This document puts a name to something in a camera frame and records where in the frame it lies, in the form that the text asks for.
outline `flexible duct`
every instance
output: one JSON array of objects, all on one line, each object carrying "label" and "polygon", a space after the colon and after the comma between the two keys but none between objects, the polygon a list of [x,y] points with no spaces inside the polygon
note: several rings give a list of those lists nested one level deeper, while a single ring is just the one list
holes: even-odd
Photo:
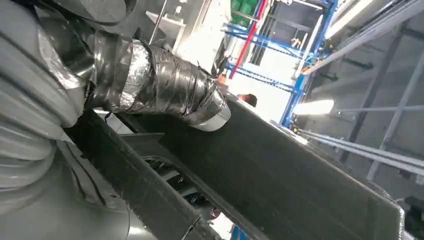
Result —
[{"label": "flexible duct", "polygon": [[55,179],[56,143],[82,113],[85,82],[64,67],[37,19],[0,1],[0,214]]},{"label": "flexible duct", "polygon": [[231,112],[215,81],[170,52],[106,32],[94,37],[96,80],[90,108],[114,113],[171,114],[214,131]]},{"label": "flexible duct", "polygon": [[54,179],[55,140],[81,115],[88,81],[86,107],[172,114],[204,131],[231,115],[213,80],[169,52],[51,8],[37,8],[39,19],[9,0],[0,9],[0,214],[31,203]]}]

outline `blue steel beam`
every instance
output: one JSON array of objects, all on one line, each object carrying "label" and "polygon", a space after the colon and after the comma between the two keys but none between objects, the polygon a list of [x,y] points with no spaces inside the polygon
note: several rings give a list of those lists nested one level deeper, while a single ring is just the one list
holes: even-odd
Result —
[{"label": "blue steel beam", "polygon": [[[246,37],[240,36],[240,35],[238,35],[237,33],[234,33],[234,32],[231,32],[231,31],[229,31],[229,32],[225,32],[225,33],[227,33],[227,35],[230,35],[230,36],[233,36],[233,37],[236,37],[236,38],[239,38],[239,39],[246,40]],[[250,42],[251,42],[251,43],[253,43],[253,44],[255,44],[255,45],[257,45],[257,46],[260,46],[260,47],[263,47],[263,48],[268,48],[268,49],[271,49],[271,50],[277,51],[277,52],[279,52],[279,53],[282,53],[282,54],[289,55],[289,56],[291,56],[291,57],[297,58],[297,59],[299,59],[299,60],[301,59],[301,57],[300,57],[300,56],[298,56],[298,55],[294,54],[293,52],[291,52],[291,51],[289,51],[289,50],[287,50],[288,52],[285,52],[285,51],[282,51],[282,50],[279,50],[279,49],[273,48],[273,47],[269,46],[267,42],[263,42],[263,41],[262,41],[262,42],[261,42],[261,41],[255,41],[255,40],[253,40],[253,39],[251,39],[251,40],[250,40]]]},{"label": "blue steel beam", "polygon": [[[227,68],[227,69],[229,69],[229,70],[232,70],[232,69],[234,68],[234,64],[228,63],[228,64],[227,64],[227,66],[226,66],[226,68]],[[241,74],[241,75],[244,75],[244,76],[246,76],[246,77],[249,77],[249,78],[251,78],[251,79],[254,79],[254,80],[256,80],[256,81],[259,81],[259,82],[262,82],[262,83],[265,83],[265,84],[271,85],[271,86],[273,86],[273,87],[275,87],[275,88],[278,88],[278,89],[284,90],[284,91],[286,91],[286,92],[288,92],[288,93],[292,93],[292,92],[293,92],[293,86],[290,86],[290,85],[287,85],[287,84],[284,84],[284,83],[278,82],[278,81],[273,80],[273,79],[271,79],[271,78],[269,78],[269,77],[266,77],[266,76],[260,75],[260,74],[258,74],[258,73],[252,72],[252,71],[249,71],[249,70],[244,69],[244,68],[242,68],[242,67],[238,67],[238,68],[237,68],[237,73],[238,73],[238,74]],[[264,78],[264,79],[269,80],[269,81],[265,81],[265,80],[259,79],[259,78],[255,77],[254,75],[256,75],[256,76],[258,76],[258,77],[261,77],[261,78]]]},{"label": "blue steel beam", "polygon": [[[230,34],[231,33],[230,34],[231,36],[238,37],[238,38],[243,38],[243,37],[241,37],[239,35],[246,35],[247,34],[247,31],[246,30],[244,30],[242,28],[239,28],[239,27],[237,27],[237,26],[235,26],[233,24],[227,24],[227,27],[229,29],[232,29],[232,30],[237,31],[237,32],[230,32],[230,31],[226,31],[225,32],[227,34]],[[266,44],[268,44],[268,43],[276,44],[279,47],[282,47],[282,48],[290,51],[291,53],[293,53],[294,55],[297,55],[299,57],[301,57],[304,54],[304,51],[299,50],[299,49],[296,49],[296,48],[292,47],[288,43],[285,43],[285,42],[282,42],[282,41],[277,41],[277,40],[274,40],[274,39],[272,39],[270,37],[265,37],[263,35],[259,35],[259,34],[256,34],[256,33],[253,34],[253,37],[255,37],[258,40],[260,40],[260,41],[258,41],[258,43],[265,42]]]},{"label": "blue steel beam", "polygon": [[336,11],[337,5],[338,5],[338,0],[334,0],[331,7],[326,9],[324,12],[324,16],[325,16],[325,20],[323,21],[322,27],[321,27],[321,32],[319,33],[315,45],[313,47],[313,51],[311,51],[313,54],[316,54],[318,49],[320,48],[321,43],[324,40],[324,36],[327,32],[327,29],[330,26],[330,22],[331,19],[333,18],[334,12]]},{"label": "blue steel beam", "polygon": [[305,76],[303,74],[300,74],[297,78],[296,82],[294,83],[293,93],[290,95],[287,105],[285,106],[284,113],[282,114],[280,124],[286,128],[289,127],[295,106],[299,103],[299,100],[301,99],[301,96],[303,94],[301,86],[304,78]]}]

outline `industrial machine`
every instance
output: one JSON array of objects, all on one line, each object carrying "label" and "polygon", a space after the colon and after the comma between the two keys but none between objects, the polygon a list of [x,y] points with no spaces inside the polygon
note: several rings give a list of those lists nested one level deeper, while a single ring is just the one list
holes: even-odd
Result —
[{"label": "industrial machine", "polygon": [[382,189],[199,67],[55,1],[0,9],[2,240],[219,240],[219,212],[257,240],[403,237]]}]

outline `green container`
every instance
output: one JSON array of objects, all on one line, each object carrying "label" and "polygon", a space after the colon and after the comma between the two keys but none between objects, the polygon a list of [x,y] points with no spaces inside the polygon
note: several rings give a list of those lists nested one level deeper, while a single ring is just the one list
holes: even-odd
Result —
[{"label": "green container", "polygon": [[[258,4],[258,0],[243,0],[238,11],[252,16],[257,4]],[[242,16],[239,17],[238,24],[240,26],[247,28],[249,26],[249,23],[250,23],[250,19],[242,17]]]},{"label": "green container", "polygon": [[[231,10],[238,11],[241,5],[242,5],[242,0],[231,0]],[[241,16],[231,13],[232,24],[239,24],[240,20],[241,20]]]}]

